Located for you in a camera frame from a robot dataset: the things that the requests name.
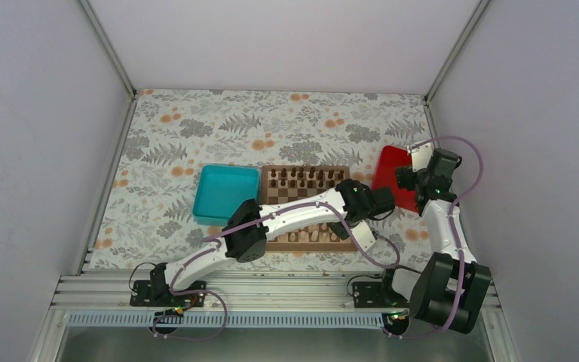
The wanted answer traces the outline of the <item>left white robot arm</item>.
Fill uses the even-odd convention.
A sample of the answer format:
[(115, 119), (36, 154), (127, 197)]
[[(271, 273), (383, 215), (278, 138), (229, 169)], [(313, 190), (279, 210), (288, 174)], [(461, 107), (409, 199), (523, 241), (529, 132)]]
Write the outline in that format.
[(157, 264), (150, 272), (147, 299), (170, 305), (203, 276), (233, 262), (260, 259), (269, 241), (311, 225), (328, 225), (342, 240), (350, 239), (363, 257), (368, 257), (375, 243), (368, 221), (389, 216), (394, 209), (394, 196), (388, 187), (371, 190), (353, 179), (285, 204), (260, 205), (253, 199), (246, 200), (220, 233), (203, 239), (204, 247), (198, 252), (175, 262)]

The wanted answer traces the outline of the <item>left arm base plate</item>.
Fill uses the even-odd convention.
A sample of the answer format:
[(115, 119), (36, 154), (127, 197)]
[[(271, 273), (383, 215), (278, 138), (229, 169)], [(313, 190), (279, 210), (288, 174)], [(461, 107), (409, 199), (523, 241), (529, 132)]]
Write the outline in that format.
[(204, 300), (204, 292), (174, 296), (168, 287), (156, 290), (150, 281), (138, 280), (133, 283), (129, 304), (132, 307), (188, 308), (203, 307)]

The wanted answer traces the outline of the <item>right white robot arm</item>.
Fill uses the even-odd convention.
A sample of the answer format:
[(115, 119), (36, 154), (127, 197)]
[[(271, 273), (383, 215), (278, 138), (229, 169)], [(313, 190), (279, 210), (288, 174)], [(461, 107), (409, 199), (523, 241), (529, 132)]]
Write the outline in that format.
[(414, 193), (432, 254), (422, 271), (401, 265), (385, 271), (378, 297), (388, 307), (407, 308), (420, 321), (468, 334), (492, 275), (476, 261), (464, 239), (458, 197), (451, 191), (453, 173), (461, 162), (454, 152), (434, 149), (423, 167), (396, 169), (399, 188)]

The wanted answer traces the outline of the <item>teal plastic tray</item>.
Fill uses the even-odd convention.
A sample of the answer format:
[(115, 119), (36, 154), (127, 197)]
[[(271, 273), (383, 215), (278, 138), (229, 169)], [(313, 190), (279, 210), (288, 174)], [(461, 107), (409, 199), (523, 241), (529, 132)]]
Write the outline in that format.
[(259, 183), (260, 173), (255, 168), (227, 164), (204, 166), (192, 208), (196, 223), (226, 226), (244, 201), (258, 199)]

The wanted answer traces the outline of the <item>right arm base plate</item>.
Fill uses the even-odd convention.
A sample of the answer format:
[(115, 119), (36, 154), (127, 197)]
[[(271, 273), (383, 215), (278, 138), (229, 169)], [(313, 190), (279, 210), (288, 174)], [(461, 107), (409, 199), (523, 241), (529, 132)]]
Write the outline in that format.
[(406, 298), (391, 286), (378, 281), (355, 281), (351, 284), (355, 308), (408, 308)]

